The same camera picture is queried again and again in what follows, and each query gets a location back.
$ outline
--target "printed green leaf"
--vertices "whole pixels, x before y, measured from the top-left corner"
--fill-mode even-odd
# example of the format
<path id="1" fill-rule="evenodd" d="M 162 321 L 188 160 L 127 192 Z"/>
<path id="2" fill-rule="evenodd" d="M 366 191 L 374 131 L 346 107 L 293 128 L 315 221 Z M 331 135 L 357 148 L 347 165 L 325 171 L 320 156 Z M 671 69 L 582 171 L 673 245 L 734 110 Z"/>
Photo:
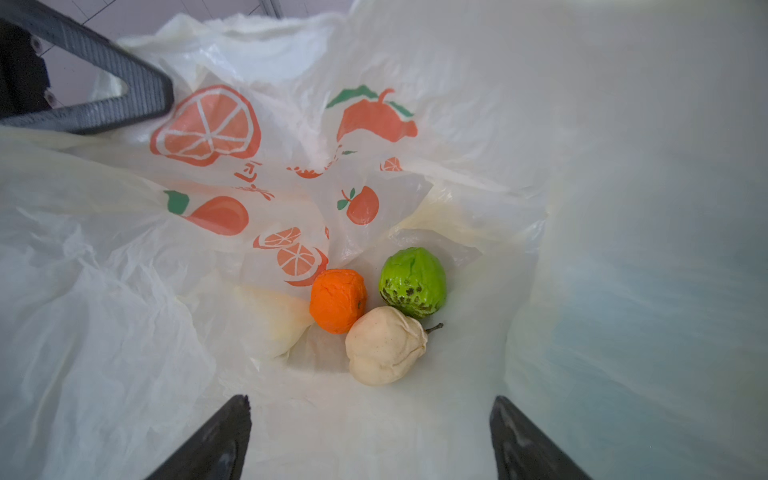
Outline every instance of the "printed green leaf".
<path id="1" fill-rule="evenodd" d="M 176 190 L 165 190 L 165 194 L 168 196 L 168 211 L 176 215 L 183 214 L 190 203 L 189 195 Z"/>
<path id="2" fill-rule="evenodd" d="M 398 111 L 398 112 L 400 112 L 401 114 L 405 115 L 406 117 L 412 117 L 412 116 L 413 116 L 413 114 L 412 114 L 411 112 L 407 111 L 407 110 L 406 110 L 406 108 L 405 108 L 405 107 L 403 107 L 402 105 L 398 105 L 398 104 L 396 104 L 396 103 L 395 103 L 395 102 L 393 102 L 393 101 L 388 101 L 387 103 L 388 103 L 388 104 L 390 104 L 390 105 L 392 105 L 392 107 L 393 107 L 395 110 L 397 110 L 397 111 Z"/>
<path id="3" fill-rule="evenodd" d="M 370 88 L 365 85 L 360 85 L 358 88 L 345 88 L 341 90 L 341 93 L 331 100 L 326 108 L 331 108 L 333 105 L 340 104 L 343 101 L 347 101 L 350 98 L 366 96 L 368 98 L 378 98 L 379 94 L 371 91 Z"/>

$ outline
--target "brown stem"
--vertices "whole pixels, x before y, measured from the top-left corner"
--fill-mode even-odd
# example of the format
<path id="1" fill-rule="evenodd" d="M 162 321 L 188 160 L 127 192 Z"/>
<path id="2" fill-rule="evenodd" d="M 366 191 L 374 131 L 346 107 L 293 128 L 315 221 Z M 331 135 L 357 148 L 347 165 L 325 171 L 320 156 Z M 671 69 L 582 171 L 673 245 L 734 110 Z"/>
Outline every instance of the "brown stem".
<path id="1" fill-rule="evenodd" d="M 393 94 L 393 93 L 395 93 L 395 90 L 393 88 L 387 88 L 386 90 L 384 90 L 382 94 L 379 95 L 379 103 L 380 104 L 384 103 L 384 97 L 386 97 L 387 94 Z"/>
<path id="2" fill-rule="evenodd" d="M 443 327 L 442 323 L 438 323 L 437 325 L 433 326 L 431 329 L 424 330 L 427 332 L 427 335 L 430 334 L 433 330 L 441 329 Z"/>

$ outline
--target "green fruit with black spots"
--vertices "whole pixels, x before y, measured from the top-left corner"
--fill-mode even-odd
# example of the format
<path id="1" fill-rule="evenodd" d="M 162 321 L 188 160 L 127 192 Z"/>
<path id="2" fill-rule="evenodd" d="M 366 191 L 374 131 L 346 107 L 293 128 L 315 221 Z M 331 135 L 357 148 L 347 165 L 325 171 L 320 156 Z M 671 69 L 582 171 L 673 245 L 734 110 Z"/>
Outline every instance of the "green fruit with black spots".
<path id="1" fill-rule="evenodd" d="M 426 248 L 400 250 L 384 263 L 379 293 L 387 305 L 421 320 L 445 305 L 445 270 Z"/>

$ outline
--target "plastic bag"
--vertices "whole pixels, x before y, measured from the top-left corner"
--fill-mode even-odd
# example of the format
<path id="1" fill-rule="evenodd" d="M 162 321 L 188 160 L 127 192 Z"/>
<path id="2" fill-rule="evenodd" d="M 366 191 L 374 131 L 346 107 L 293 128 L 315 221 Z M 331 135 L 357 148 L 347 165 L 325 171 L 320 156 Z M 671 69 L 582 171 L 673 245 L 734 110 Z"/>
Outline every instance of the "plastic bag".
<path id="1" fill-rule="evenodd" d="M 744 127 L 765 98 L 743 48 L 761 11 L 674 7 L 359 2 L 124 39 L 174 79 L 171 114 L 99 137 L 0 131 L 6 470 L 143 478 L 245 393 L 244 478 L 489 478 L 506 393 L 594 478 L 764 472 L 765 304 L 713 295 L 764 280 L 710 261 L 731 237 L 698 234 L 764 239 L 766 145 Z M 120 89 L 105 75 L 94 95 Z M 712 230 L 685 221 L 698 208 Z M 355 268 L 373 308 L 383 260 L 411 245 L 446 265 L 446 328 L 371 389 L 342 336 L 307 328 L 309 285 Z M 717 377 L 694 360 L 710 352 Z"/>

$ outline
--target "wrinkled orange fruit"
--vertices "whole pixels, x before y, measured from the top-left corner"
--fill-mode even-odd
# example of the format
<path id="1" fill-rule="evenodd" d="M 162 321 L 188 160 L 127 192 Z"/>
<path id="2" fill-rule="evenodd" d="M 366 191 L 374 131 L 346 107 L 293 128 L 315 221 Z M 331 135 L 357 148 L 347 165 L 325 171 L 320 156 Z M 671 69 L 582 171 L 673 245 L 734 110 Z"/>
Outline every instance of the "wrinkled orange fruit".
<path id="1" fill-rule="evenodd" d="M 326 270 L 312 284 L 310 315 L 323 330 L 341 335 L 365 313 L 367 300 L 366 284 L 355 270 Z"/>

